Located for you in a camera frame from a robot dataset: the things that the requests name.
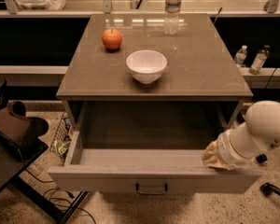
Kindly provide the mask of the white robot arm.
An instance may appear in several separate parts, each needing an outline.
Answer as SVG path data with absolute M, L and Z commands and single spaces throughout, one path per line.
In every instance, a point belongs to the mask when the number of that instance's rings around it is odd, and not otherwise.
M 280 103 L 260 101 L 245 113 L 245 122 L 221 133 L 202 154 L 210 168 L 232 170 L 257 156 L 280 149 Z

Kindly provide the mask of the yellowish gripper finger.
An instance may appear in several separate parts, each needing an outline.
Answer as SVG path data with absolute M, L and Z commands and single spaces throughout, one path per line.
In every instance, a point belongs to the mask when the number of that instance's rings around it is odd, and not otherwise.
M 202 162 L 208 168 L 231 170 L 231 167 L 219 156 L 217 141 L 212 141 L 204 150 Z

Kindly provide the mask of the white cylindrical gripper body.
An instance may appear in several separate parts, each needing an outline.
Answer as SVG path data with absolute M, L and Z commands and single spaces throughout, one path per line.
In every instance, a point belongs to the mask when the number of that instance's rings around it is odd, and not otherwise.
M 231 145 L 231 130 L 221 133 L 217 138 L 217 159 L 225 169 L 240 168 L 252 162 L 252 158 L 244 158 L 239 155 Z

